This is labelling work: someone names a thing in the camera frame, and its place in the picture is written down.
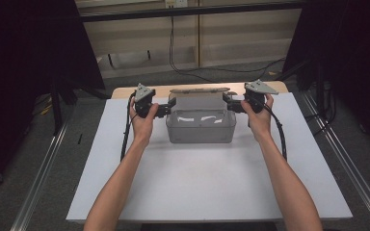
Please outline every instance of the person's left arm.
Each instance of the person's left arm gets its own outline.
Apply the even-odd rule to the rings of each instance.
[[[148,146],[153,119],[158,110],[158,104],[154,104],[148,116],[141,118],[136,115],[133,105],[134,100],[131,101],[130,107],[134,140],[124,159],[98,194],[86,219],[84,230],[116,230],[119,215],[130,192],[138,164]]]

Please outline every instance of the person's left hand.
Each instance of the person's left hand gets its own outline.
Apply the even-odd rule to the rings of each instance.
[[[133,124],[134,130],[134,141],[139,141],[144,145],[148,145],[149,139],[152,134],[152,124],[155,118],[155,114],[158,111],[158,104],[152,104],[149,109],[149,113],[146,118],[141,118],[134,109],[134,97],[130,102],[130,118]]]

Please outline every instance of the gray plastic box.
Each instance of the gray plastic box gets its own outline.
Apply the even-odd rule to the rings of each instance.
[[[176,105],[166,120],[171,142],[232,142],[236,116],[227,110],[221,92],[176,94],[175,97]]]

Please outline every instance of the white table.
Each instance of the white table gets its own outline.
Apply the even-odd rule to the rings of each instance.
[[[167,102],[166,98],[154,100]],[[85,221],[97,194],[119,164],[126,105],[127,99],[107,101],[67,220]],[[276,95],[274,112],[283,124],[288,162],[309,190],[320,217],[351,218],[293,95]],[[274,122],[272,134],[280,144]],[[281,218],[259,145],[244,114],[237,115],[233,142],[221,144],[170,143],[165,119],[156,118],[150,144],[120,216],[120,220],[129,222]]]

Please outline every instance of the dark floor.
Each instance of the dark floor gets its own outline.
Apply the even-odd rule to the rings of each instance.
[[[255,64],[234,64],[233,69],[256,69],[269,62]],[[280,71],[282,62],[269,68],[274,72]],[[236,73],[219,70],[199,70],[195,74],[214,82],[245,82],[261,75],[261,72]],[[273,80],[275,76],[268,74],[261,79]],[[105,79],[106,90],[111,94],[118,87],[145,85],[173,85],[207,83],[195,76],[182,76],[173,71],[130,76],[129,78]],[[305,116],[310,114],[301,94],[297,92],[295,80],[286,82],[293,91]],[[90,153],[96,128],[101,119],[105,101],[77,92],[79,101],[74,107],[63,107],[64,117],[71,113],[71,120],[53,166],[44,184],[40,199],[28,223],[28,230],[81,230],[82,225],[65,220],[74,191],[79,182],[86,159]],[[17,150],[17,154],[4,172],[4,182],[0,185],[0,230],[10,230],[17,213],[39,171],[47,148],[52,142],[53,115],[36,115],[31,123],[29,134]],[[313,121],[309,122],[312,131],[319,128]],[[359,129],[359,124],[352,112],[338,99],[337,116],[332,124],[342,144],[353,159],[355,165],[370,186],[370,136]],[[331,172],[346,198],[354,217],[346,220],[324,221],[326,229],[337,230],[370,230],[370,213],[358,195],[353,183],[344,171],[336,155],[330,148],[324,133],[315,136]],[[140,230],[140,224],[121,224],[119,230]],[[278,230],[283,230],[282,224],[277,224]]]

